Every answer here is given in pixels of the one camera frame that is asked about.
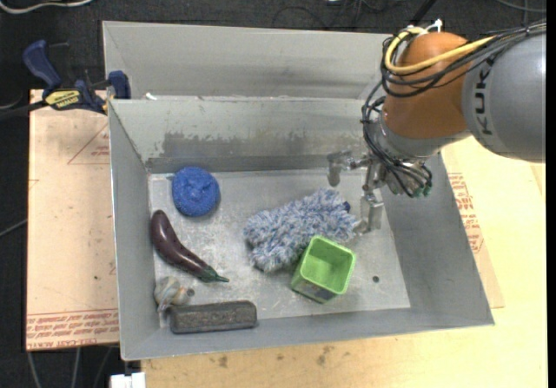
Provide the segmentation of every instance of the purple eggplant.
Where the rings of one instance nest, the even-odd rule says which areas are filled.
[[[216,273],[205,261],[189,251],[177,238],[168,216],[158,209],[150,219],[150,238],[160,256],[170,265],[194,275],[198,279],[211,281],[229,281]]]

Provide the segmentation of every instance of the blue scrubber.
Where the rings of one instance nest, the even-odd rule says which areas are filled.
[[[301,257],[314,235],[338,243],[352,239],[357,219],[348,211],[349,205],[337,191],[321,188],[301,200],[255,214],[243,228],[253,247],[251,265],[265,273],[289,266]]]
[[[189,217],[200,217],[212,211],[220,200],[216,178],[202,168],[187,167],[172,179],[175,207]]]

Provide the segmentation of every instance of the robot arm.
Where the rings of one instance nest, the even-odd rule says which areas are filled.
[[[408,27],[386,41],[381,71],[362,108],[368,153],[343,154],[346,168],[367,168],[365,214],[377,212],[374,190],[385,185],[427,195],[427,159],[469,135],[497,155],[545,160],[546,21],[472,42]],[[385,94],[375,97],[380,86]],[[331,184],[340,158],[329,157]],[[363,220],[366,230],[379,227],[376,214]]]

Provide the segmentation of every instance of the yellow cable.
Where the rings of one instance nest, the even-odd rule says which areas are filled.
[[[408,35],[421,35],[423,33],[427,33],[427,31],[420,27],[409,27],[403,30],[401,33],[399,33],[392,40],[392,42],[388,45],[386,54],[384,55],[384,65],[390,72],[397,75],[406,75],[406,74],[415,73],[416,71],[430,67],[433,64],[436,64],[437,62],[444,61],[447,58],[453,56],[466,55],[467,53],[477,49],[481,45],[484,45],[485,43],[487,43],[488,41],[494,38],[494,36],[489,36],[482,39],[478,39],[477,41],[473,41],[472,43],[462,45],[457,49],[447,51],[446,53],[426,59],[425,61],[417,62],[416,64],[413,65],[408,65],[404,67],[393,65],[390,59],[392,57],[392,54],[394,53],[394,50],[402,43],[403,39]]]

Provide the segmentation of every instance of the bin floor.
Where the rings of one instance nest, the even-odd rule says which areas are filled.
[[[326,170],[215,172],[214,176],[222,194],[219,207],[209,217],[189,218],[181,215],[172,201],[172,174],[149,175],[151,211],[165,211],[183,245],[230,280],[203,283],[167,264],[153,248],[156,278],[173,275],[192,288],[195,295],[191,304],[246,299],[256,304],[259,319],[409,307],[386,211],[380,230],[344,243],[357,255],[354,272],[346,293],[325,305],[290,288],[294,266],[263,273],[250,265],[250,246],[242,235],[247,219],[328,187]],[[361,184],[361,172],[346,172],[337,187],[356,216],[360,213]]]

